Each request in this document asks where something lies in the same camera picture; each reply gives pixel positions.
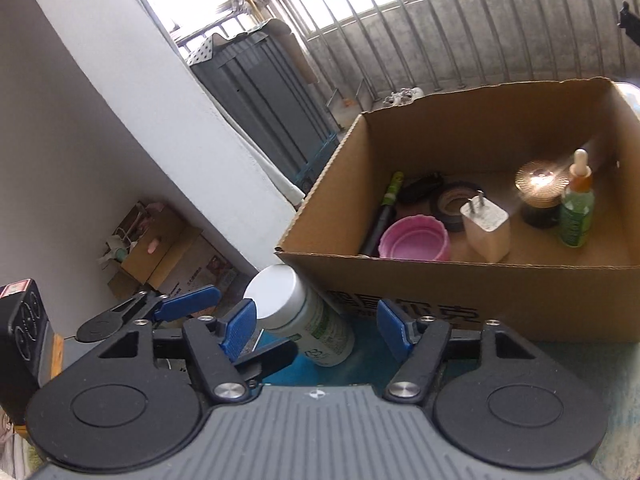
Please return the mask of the white vitamin bottle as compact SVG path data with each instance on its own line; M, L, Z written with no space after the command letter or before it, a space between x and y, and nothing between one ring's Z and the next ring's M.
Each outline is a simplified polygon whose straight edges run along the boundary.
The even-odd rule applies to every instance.
M349 322L290 266L274 264L260 271L244 298L254 301L259 328L295 342L298 352L318 366L341 364L355 347Z

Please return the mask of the green black marker pen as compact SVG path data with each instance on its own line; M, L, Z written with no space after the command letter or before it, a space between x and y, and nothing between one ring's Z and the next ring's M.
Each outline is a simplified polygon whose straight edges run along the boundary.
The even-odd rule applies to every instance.
M378 211L374 215L367 235L360 246L360 255L368 257L376 257L378 255L378 244L380 244L382 235L395 220L397 195L404 183L404 179L405 176L401 171L396 171L393 174L380 206L378 206Z

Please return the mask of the pink round lid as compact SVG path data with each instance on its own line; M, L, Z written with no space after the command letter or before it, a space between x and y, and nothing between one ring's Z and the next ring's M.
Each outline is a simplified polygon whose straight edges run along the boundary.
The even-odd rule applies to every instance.
M435 217L415 214L396 221L384 232L378 254L390 260L449 261L449 234Z

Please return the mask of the white power adapter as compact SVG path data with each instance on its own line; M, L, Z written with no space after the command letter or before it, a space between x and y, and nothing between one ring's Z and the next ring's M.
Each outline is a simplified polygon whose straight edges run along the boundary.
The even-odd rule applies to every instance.
M510 214L488 200L484 192L470 198L461 208L468 244L486 262L497 263L510 252Z

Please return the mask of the black tape roll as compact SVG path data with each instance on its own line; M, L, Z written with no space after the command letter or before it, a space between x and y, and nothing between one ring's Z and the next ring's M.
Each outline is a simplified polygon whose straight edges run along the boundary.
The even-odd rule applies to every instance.
M446 183L430 198L431 215L442 222L448 232L462 232L464 225L460 208L480 192L483 192L483 189L471 182Z

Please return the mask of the gold lidded round jar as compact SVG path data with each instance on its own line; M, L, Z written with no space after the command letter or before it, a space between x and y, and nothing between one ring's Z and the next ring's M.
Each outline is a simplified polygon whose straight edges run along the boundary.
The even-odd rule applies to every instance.
M521 216L537 229L550 229L559 222L562 194L568 172L548 160L532 160L521 166L514 184L521 200Z

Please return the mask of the green dropper bottle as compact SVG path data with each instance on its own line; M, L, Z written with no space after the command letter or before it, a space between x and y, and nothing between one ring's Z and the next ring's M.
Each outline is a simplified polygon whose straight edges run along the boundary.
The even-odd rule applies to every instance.
M561 198L559 233L562 242L571 248L585 244L589 234L594 202L592 170L588 153L578 148L568 168L570 178Z

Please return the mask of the open cardboard box on floor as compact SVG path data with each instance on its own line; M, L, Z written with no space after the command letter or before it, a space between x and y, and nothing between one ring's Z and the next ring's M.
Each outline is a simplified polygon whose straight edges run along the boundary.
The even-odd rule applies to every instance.
M175 297L212 285L226 292L235 267L178 212L137 202L104 243L101 269L115 272L108 288L118 300L143 289Z

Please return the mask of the black speaker device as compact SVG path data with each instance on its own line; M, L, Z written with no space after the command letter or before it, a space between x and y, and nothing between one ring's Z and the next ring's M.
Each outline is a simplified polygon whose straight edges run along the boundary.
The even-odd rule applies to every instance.
M24 426L27 404L40 388L49 320L32 278L3 285L0 308L1 407L14 426Z

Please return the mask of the brown cardboard box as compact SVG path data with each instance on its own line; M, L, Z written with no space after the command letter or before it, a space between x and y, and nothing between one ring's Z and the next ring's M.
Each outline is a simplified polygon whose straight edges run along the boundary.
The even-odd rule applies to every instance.
M605 78L360 115L276 248L333 302L533 340L639 338L639 90Z

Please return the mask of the dark grey cabinet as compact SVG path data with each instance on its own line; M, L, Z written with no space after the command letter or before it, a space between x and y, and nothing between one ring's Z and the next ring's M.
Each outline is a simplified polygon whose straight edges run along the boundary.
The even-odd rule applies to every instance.
M288 25L272 18L231 39L213 34L186 64L270 162L310 191L340 127L314 95L318 78Z

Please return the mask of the white sneakers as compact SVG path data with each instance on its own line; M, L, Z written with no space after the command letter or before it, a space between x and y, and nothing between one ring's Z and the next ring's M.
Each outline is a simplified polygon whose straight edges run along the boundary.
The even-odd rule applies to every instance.
M402 88L399 91L392 92L383 100L384 107L403 106L413 103L417 99L425 96L424 91L419 87Z

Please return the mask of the metal balcony railing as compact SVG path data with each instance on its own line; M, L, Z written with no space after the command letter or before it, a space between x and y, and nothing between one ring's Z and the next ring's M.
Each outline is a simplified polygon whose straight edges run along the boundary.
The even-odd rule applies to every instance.
M390 92L512 81L605 77L637 82L639 50L618 24L639 0L222 0L216 15L175 42L192 54L280 18L328 102L370 108Z

